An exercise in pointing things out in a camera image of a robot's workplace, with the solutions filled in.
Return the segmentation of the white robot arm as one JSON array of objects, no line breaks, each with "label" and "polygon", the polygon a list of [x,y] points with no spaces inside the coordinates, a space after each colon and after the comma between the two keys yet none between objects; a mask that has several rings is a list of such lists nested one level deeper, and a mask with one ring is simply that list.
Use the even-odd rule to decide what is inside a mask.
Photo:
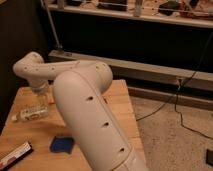
[{"label": "white robot arm", "polygon": [[36,94],[53,82],[56,107],[93,171],[148,171],[103,99],[113,79],[106,63],[46,63],[39,53],[30,52],[13,65],[13,71]]}]

